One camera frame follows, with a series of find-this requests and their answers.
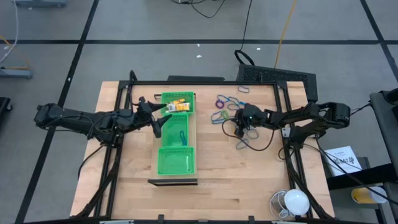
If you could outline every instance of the green plastic basket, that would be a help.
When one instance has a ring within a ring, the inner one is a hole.
[[[162,147],[189,145],[189,120],[186,113],[172,114],[162,126]]]
[[[195,99],[193,97],[192,91],[185,92],[163,92],[162,93],[162,103],[170,103],[174,100],[185,99],[186,103],[190,104],[189,111],[185,112],[174,112],[174,113],[187,113],[192,114],[195,111]],[[162,114],[170,114],[166,113],[166,108],[162,108]]]
[[[162,147],[157,158],[157,174],[189,175],[195,173],[193,147]]]

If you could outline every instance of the white light bulb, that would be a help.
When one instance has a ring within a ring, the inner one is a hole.
[[[304,215],[310,208],[310,201],[304,192],[293,189],[288,191],[284,197],[286,208],[293,215]]]

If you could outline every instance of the black cable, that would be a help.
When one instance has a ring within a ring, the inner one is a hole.
[[[206,16],[206,15],[204,15],[203,13],[201,13],[198,9],[195,8],[194,4],[201,3],[201,2],[193,2],[193,1],[192,1],[192,2],[190,3],[190,5],[192,6],[192,8],[193,8],[197,13],[201,14],[202,16],[204,16],[204,17],[206,17],[206,18],[208,18],[208,19],[211,19],[211,18],[213,18],[213,17],[215,17],[215,16],[217,15],[218,11],[221,9],[221,7],[223,6],[224,2],[225,2],[225,0],[223,0],[223,2],[220,4],[220,6],[219,6],[219,8],[217,9],[217,11],[216,11],[216,12],[214,13],[214,15],[212,15],[212,16]]]
[[[105,116],[102,116],[100,119],[96,120],[96,121],[91,125],[91,128],[90,128],[90,130],[88,131],[87,139],[91,139],[91,138],[92,138],[95,125],[96,125],[98,122],[100,122],[100,121],[102,121],[104,118],[106,118],[106,117],[108,117],[108,116],[112,116],[112,115],[114,115],[114,114],[107,114],[107,115],[105,115]]]
[[[251,8],[251,3],[253,2],[253,0],[250,0],[250,4],[249,4],[249,9],[248,9],[248,14],[246,16],[246,24],[244,25],[244,32],[243,32],[243,38],[242,38],[242,46],[241,49],[243,49],[243,44],[244,44],[244,38],[246,36],[246,29],[248,28],[248,20],[249,20],[249,14],[250,14],[250,8]]]
[[[77,173],[77,179],[79,179],[79,177],[80,177],[80,172],[81,172],[81,168],[83,168],[83,166],[85,165],[85,163],[87,162],[87,160],[89,159],[89,158],[91,158],[92,156],[94,156],[100,149],[102,149],[104,147],[104,145],[100,145],[100,147],[99,148],[97,148],[94,152],[92,152],[82,163],[81,163],[81,165],[80,165],[80,167],[79,167],[79,171],[78,171],[78,173]]]
[[[46,125],[39,126],[39,128],[48,131],[48,129],[46,129],[46,128],[50,127],[51,124],[53,124],[53,123],[56,122],[56,121],[59,121],[59,120],[61,120],[61,119],[66,119],[66,118],[85,118],[85,119],[88,119],[89,121],[93,122],[89,117],[86,117],[86,116],[83,116],[83,115],[64,116],[64,117],[60,116],[60,117],[55,118],[54,120],[50,121],[50,122],[49,122],[48,124],[46,124]]]
[[[55,131],[68,131],[68,132],[73,132],[73,133],[80,133],[78,131],[74,131],[74,130],[67,130],[67,129],[62,129],[62,130],[55,130]]]
[[[368,104],[366,104],[366,105],[364,105],[364,106],[362,106],[362,107],[360,107],[360,108],[353,109],[353,110],[356,110],[356,111],[352,112],[352,113],[350,114],[350,116],[356,114],[357,112],[363,110],[364,108],[366,108],[366,107],[368,107],[368,106],[371,106],[371,103],[368,103]]]
[[[276,127],[278,127],[278,124],[279,124],[284,118],[285,118],[285,116],[281,117],[281,119],[275,124],[274,129],[272,130],[271,139],[269,140],[268,145],[267,145],[265,148],[262,148],[262,149],[255,149],[255,148],[251,147],[248,143],[246,143],[245,141],[243,141],[241,138],[236,137],[236,136],[233,136],[233,135],[230,135],[230,134],[227,134],[227,133],[225,132],[225,130],[224,130],[224,124],[225,124],[225,122],[227,122],[227,121],[231,121],[231,120],[232,120],[231,118],[230,118],[230,119],[226,119],[226,120],[221,124],[221,128],[223,129],[223,132],[224,132],[224,134],[225,134],[226,136],[231,137],[231,138],[236,138],[236,139],[240,140],[241,142],[243,142],[243,144],[245,144],[245,145],[246,145],[247,147],[249,147],[250,149],[252,149],[252,150],[254,150],[254,151],[260,152],[260,151],[264,151],[264,150],[268,149],[268,147],[271,145],[272,139],[274,138],[274,133],[275,133]]]
[[[202,3],[202,2],[204,2],[206,0],[201,0],[201,1],[198,1],[198,2],[193,2],[193,0],[181,1],[181,2],[178,2],[176,0],[171,0],[171,1],[174,2],[175,4],[199,4],[199,3]]]
[[[311,148],[313,148],[313,149],[319,151],[319,149],[317,149],[316,147],[311,146],[311,145],[309,145],[309,144],[305,144],[305,143],[304,143],[304,146],[308,146],[308,147],[311,147]],[[331,157],[334,157],[335,159],[338,159],[338,160],[341,161],[341,162],[344,162],[345,164],[347,164],[347,165],[349,165],[349,166],[351,166],[351,167],[354,167],[355,169],[362,170],[362,169],[359,168],[359,167],[356,167],[356,166],[351,165],[351,164],[349,164],[349,163],[347,163],[347,162],[345,162],[345,161],[342,161],[341,159],[337,158],[336,156],[334,156],[334,155],[332,155],[332,154],[330,154],[330,153],[328,153],[328,152],[326,152],[326,151],[325,151],[325,153],[327,153],[327,154],[328,154],[329,156],[331,156]]]
[[[357,182],[360,186],[362,186],[362,187],[368,189],[369,191],[371,191],[371,192],[377,194],[378,196],[380,196],[380,197],[386,199],[386,200],[389,201],[390,203],[393,203],[393,204],[395,204],[395,205],[398,205],[398,202],[396,202],[395,200],[392,200],[392,199],[390,199],[390,198],[388,198],[388,197],[386,197],[386,196],[380,194],[379,192],[377,192],[377,191],[373,190],[372,188],[368,187],[367,185],[365,185],[363,182],[361,182],[360,180],[358,180],[358,179],[357,179],[356,177],[354,177],[353,175],[347,173],[343,168],[341,168],[341,166],[340,166],[339,164],[337,164],[337,162],[335,162],[333,159],[331,159],[331,158],[329,157],[329,155],[321,148],[321,146],[319,145],[319,142],[318,142],[318,138],[316,138],[315,140],[317,141],[317,144],[318,144],[318,147],[319,147],[319,151],[320,151],[321,153],[323,153],[323,155],[325,155],[327,158],[329,158],[329,160],[331,160],[332,163],[334,163],[345,175],[347,175],[347,176],[348,176],[349,178],[351,178],[353,181]]]
[[[280,156],[280,152],[282,152],[282,149],[283,149],[283,148],[284,148],[284,147],[282,147],[281,149],[279,149],[279,151],[278,151],[278,157],[279,157],[279,159],[281,159],[281,160],[286,160],[286,158],[282,158],[282,157]],[[289,154],[289,157],[288,157],[288,158],[292,157],[293,153],[294,153],[294,149],[293,149],[292,152]]]

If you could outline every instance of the wooden table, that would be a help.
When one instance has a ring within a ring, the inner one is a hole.
[[[307,98],[302,82],[288,82],[292,109],[305,106]],[[103,82],[97,111],[114,108],[118,82]],[[221,125],[211,124],[210,116],[217,111],[217,94],[235,96],[260,109],[276,111],[272,86],[250,86],[250,94],[237,91],[237,86],[203,85],[135,85],[133,102],[140,96],[155,101],[154,94],[163,91],[194,91],[197,96],[197,186],[156,187],[150,179],[154,135],[152,128],[126,134],[123,143],[113,219],[156,220],[164,214],[167,220],[274,220],[269,211],[269,200],[276,191],[289,189],[285,162],[277,157],[282,147],[280,131],[275,132],[271,146],[262,152],[248,148],[237,150],[237,139],[225,136]],[[280,90],[282,106],[283,92]],[[297,123],[303,125],[309,121]],[[226,123],[226,131],[233,133],[233,123]],[[250,145],[263,148],[271,137],[271,130],[257,128],[259,139]],[[316,146],[312,139],[307,144]],[[85,156],[99,145],[88,141]],[[99,186],[105,150],[90,159],[81,170],[71,215],[82,210]],[[310,147],[301,150],[308,189],[327,213],[334,216],[320,153]],[[108,201],[104,194],[103,209]]]

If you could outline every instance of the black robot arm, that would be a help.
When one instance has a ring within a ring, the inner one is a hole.
[[[51,126],[60,126],[77,133],[82,133],[88,139],[96,138],[102,144],[114,144],[113,133],[124,134],[145,126],[152,126],[155,137],[161,137],[162,125],[171,117],[171,114],[155,120],[152,112],[166,106],[146,102],[144,97],[139,98],[136,104],[137,111],[121,109],[109,112],[87,113],[83,111],[61,108],[50,103],[39,105],[34,118],[36,125],[42,129]]]
[[[351,109],[342,103],[309,103],[307,106],[289,112],[276,112],[271,110],[261,111],[257,106],[246,103],[243,109],[237,110],[234,121],[237,124],[235,135],[243,138],[243,129],[252,127],[264,127],[268,129],[280,129],[297,121],[312,119],[305,126],[294,126],[289,132],[289,143],[293,147],[303,147],[305,139],[313,134],[319,137],[326,133],[328,128],[345,128],[349,126]]]

